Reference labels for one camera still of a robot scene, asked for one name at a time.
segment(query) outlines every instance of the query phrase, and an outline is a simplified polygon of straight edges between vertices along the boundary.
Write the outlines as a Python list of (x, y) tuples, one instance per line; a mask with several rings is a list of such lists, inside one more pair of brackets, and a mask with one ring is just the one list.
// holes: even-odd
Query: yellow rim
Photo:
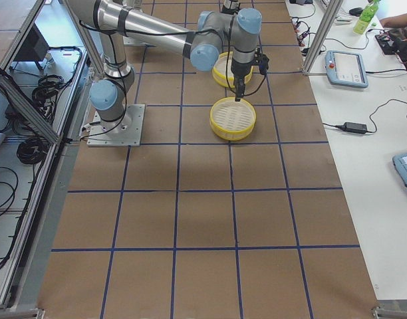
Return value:
[[(221, 59), (221, 58), (223, 58), (223, 57), (225, 57), (225, 56), (227, 56), (227, 52), (221, 53), (221, 54), (218, 56), (218, 59)], [(253, 69), (254, 69), (254, 67), (251, 66), (251, 72), (250, 72), (247, 76), (245, 76), (245, 84), (247, 84), (247, 83), (251, 80)], [(214, 77), (214, 80), (215, 80), (219, 85), (224, 86), (225, 88), (228, 87), (225, 74), (221, 73), (220, 71), (218, 71), (218, 70), (214, 67), (214, 68), (212, 68), (212, 75), (213, 75), (213, 77)], [(229, 84), (230, 84), (230, 86), (231, 86), (232, 88), (234, 88), (234, 85), (233, 85), (233, 81), (235, 80), (234, 77), (228, 76), (228, 79), (229, 79)]]
[(220, 104), (220, 103), (222, 103), (222, 102), (224, 102), (224, 101), (234, 100), (234, 99), (235, 99), (235, 98), (222, 98), (221, 100), (218, 100), (218, 101), (212, 106), (211, 111), (209, 112), (209, 119), (211, 120), (211, 125), (213, 125), (214, 128), (216, 128), (217, 130), (219, 130), (219, 131), (221, 131), (221, 132), (223, 132), (223, 133), (226, 133), (226, 134), (240, 135), (240, 134), (243, 134), (243, 133), (246, 133), (246, 132), (252, 130), (253, 127), (254, 127), (254, 125), (255, 125), (255, 121), (257, 120), (257, 114), (255, 113), (255, 109), (254, 109), (254, 107), (251, 105), (251, 103), (249, 103), (248, 101), (246, 101), (246, 100), (244, 100), (244, 99), (241, 99), (241, 102), (244, 101), (245, 104), (249, 107), (249, 109), (251, 110), (252, 115), (253, 115), (253, 117), (254, 117), (254, 119), (253, 119), (253, 121), (252, 121), (252, 124), (251, 124), (249, 127), (247, 127), (246, 129), (244, 129), (244, 130), (241, 130), (241, 131), (229, 131), (229, 130), (226, 130), (225, 128), (222, 128), (221, 126), (219, 126), (219, 125), (214, 121), (213, 116), (212, 116), (212, 111), (213, 111), (214, 107), (216, 107), (218, 104)]

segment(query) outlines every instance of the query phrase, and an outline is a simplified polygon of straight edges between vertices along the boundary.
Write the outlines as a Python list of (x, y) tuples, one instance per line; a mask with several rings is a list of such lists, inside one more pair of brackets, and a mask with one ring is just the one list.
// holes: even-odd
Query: green bottle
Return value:
[(368, 27), (370, 21), (372, 18), (375, 16), (375, 13), (378, 10), (378, 5), (379, 5), (380, 0), (373, 0), (373, 2), (369, 3), (364, 9), (360, 17), (358, 18), (358, 21), (356, 25), (354, 26), (353, 31), (355, 33), (358, 33), (362, 35), (366, 28)]

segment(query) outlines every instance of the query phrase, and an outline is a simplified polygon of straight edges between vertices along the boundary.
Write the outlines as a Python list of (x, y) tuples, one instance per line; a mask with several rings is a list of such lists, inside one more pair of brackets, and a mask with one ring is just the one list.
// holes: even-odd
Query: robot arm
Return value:
[(236, 98), (239, 100), (243, 97), (245, 76), (255, 64), (262, 20), (258, 10), (246, 8), (237, 15), (204, 11), (198, 21), (198, 32), (195, 32), (123, 6), (122, 0), (68, 2), (81, 21), (95, 29), (112, 33), (110, 39), (107, 33), (100, 34), (104, 69), (109, 77), (121, 78), (131, 72), (126, 63), (122, 35), (181, 54), (202, 71), (212, 69), (229, 39), (233, 47), (231, 71)]

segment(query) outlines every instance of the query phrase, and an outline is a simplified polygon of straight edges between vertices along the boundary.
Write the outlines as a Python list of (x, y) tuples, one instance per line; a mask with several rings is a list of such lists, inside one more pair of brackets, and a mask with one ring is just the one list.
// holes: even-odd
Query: person's arm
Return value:
[(404, 28), (407, 27), (407, 13), (395, 17), (387, 17), (380, 20), (384, 28)]

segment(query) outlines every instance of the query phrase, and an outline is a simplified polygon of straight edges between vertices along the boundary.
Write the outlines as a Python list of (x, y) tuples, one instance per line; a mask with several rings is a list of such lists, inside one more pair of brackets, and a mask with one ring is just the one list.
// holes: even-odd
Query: tiled floor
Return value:
[[(219, 3), (145, 12), (196, 27)], [(48, 319), (369, 319), (376, 305), (284, 3), (263, 14), (267, 84), (253, 133), (227, 143), (209, 109), (229, 95), (188, 60), (128, 49), (139, 148), (80, 146), (39, 306)], [(261, 80), (254, 74), (248, 89)]]

